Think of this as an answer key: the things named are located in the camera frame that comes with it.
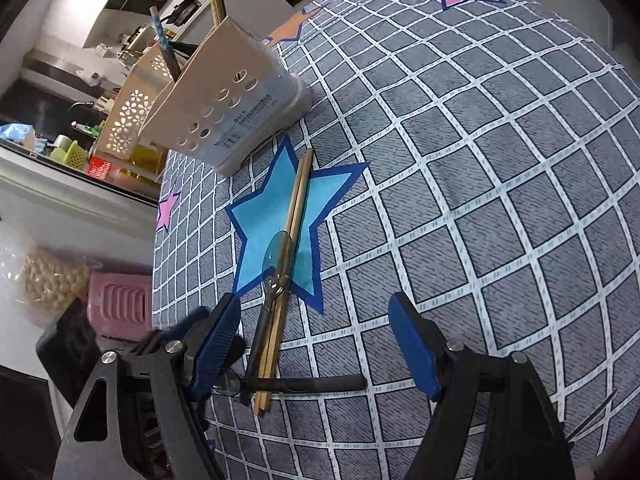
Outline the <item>orange star sticker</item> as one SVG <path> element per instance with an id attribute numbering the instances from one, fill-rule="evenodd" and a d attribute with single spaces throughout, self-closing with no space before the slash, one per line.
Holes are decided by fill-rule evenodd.
<path id="1" fill-rule="evenodd" d="M 297 41 L 302 33 L 303 24 L 314 18 L 322 10 L 317 6 L 309 11 L 302 9 L 292 15 L 285 23 L 275 29 L 268 37 L 262 40 L 265 47 L 272 48 L 283 41 Z"/>

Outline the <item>pink plastic stool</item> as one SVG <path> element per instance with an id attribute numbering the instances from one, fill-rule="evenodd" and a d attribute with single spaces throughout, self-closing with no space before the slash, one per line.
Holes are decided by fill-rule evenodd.
<path id="1" fill-rule="evenodd" d="M 92 272 L 87 316 L 102 337 L 140 341 L 152 330 L 152 276 Z"/>

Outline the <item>black wok on stove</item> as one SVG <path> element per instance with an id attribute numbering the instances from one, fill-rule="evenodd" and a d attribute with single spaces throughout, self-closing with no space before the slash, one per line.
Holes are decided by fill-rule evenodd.
<path id="1" fill-rule="evenodd" d="M 198 10 L 201 3 L 198 0 L 182 0 L 167 16 L 162 18 L 162 22 L 168 25 L 182 26 L 189 21 L 189 18 Z"/>

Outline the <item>bag of nuts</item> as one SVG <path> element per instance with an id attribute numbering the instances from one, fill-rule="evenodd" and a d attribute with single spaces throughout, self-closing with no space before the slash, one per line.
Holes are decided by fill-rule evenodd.
<path id="1" fill-rule="evenodd" d="M 21 268 L 18 301 L 36 313 L 61 314 L 86 291 L 90 272 L 83 262 L 71 264 L 44 249 L 33 249 Z"/>

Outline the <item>black marker pen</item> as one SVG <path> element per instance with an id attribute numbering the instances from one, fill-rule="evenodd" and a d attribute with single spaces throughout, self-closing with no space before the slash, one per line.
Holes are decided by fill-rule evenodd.
<path id="1" fill-rule="evenodd" d="M 360 374 L 333 377 L 303 377 L 303 378 L 243 378 L 240 381 L 241 392 L 255 393 L 258 391 L 317 394 L 361 391 L 367 388 L 368 382 Z"/>

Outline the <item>blue patterned chopstick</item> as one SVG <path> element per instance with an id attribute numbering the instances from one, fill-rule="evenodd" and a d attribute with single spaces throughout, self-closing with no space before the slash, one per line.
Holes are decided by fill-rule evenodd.
<path id="1" fill-rule="evenodd" d="M 160 14 L 157 11 L 156 6 L 150 7 L 150 14 L 152 18 L 152 24 L 155 28 L 158 43 L 160 44 L 160 53 L 162 54 L 163 60 L 168 68 L 168 72 L 173 81 L 177 82 L 180 77 L 180 66 L 176 59 L 175 53 L 172 50 L 172 47 L 169 44 L 169 41 L 164 33 L 162 20 L 160 19 Z"/>

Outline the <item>grey checked tablecloth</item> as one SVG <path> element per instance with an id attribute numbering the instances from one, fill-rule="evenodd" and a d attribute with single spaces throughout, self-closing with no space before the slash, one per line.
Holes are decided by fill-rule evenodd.
<path id="1" fill-rule="evenodd" d="M 316 267 L 288 303 L 279 373 L 361 374 L 367 389 L 276 396 L 258 416 L 206 405 L 227 479 L 399 479 L 432 408 L 388 302 L 475 352 L 533 362 L 585 466 L 639 411 L 639 88 L 532 0 L 316 0 L 276 52 L 314 104 L 232 177 L 180 154 L 180 200 L 154 244 L 153 322 L 244 288 L 235 276 L 276 188 L 308 148 Z"/>

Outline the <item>pink star sticker left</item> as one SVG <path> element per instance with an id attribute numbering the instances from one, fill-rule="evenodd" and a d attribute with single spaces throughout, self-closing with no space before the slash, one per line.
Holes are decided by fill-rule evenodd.
<path id="1" fill-rule="evenodd" d="M 171 211 L 174 210 L 176 203 L 180 200 L 180 191 L 174 186 L 169 190 L 166 197 L 158 202 L 156 216 L 156 230 L 168 232 L 170 229 Z"/>

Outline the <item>beige plastic basket rack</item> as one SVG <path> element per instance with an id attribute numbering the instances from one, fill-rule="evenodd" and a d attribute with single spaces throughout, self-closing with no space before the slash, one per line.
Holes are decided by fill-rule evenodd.
<path id="1" fill-rule="evenodd" d="M 117 93 L 96 141 L 94 154 L 104 160 L 127 160 L 140 141 L 140 132 L 157 96 L 172 78 L 159 44 L 154 44 L 132 66 Z"/>

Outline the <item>beige utensil holder caddy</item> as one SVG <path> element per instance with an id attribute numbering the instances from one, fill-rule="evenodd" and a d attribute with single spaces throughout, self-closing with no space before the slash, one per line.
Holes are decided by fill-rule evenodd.
<path id="1" fill-rule="evenodd" d="M 308 113 L 313 100 L 302 77 L 225 18 L 160 92 L 140 136 L 231 177 L 260 144 Z"/>

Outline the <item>clear plastic spoon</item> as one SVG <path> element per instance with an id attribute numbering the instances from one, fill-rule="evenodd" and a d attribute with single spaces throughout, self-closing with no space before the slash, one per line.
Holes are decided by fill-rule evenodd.
<path id="1" fill-rule="evenodd" d="M 265 301 L 260 309 L 244 378 L 257 377 L 260 360 L 268 348 L 274 306 L 290 279 L 292 251 L 292 238 L 286 231 L 277 232 L 266 249 L 260 274 Z"/>

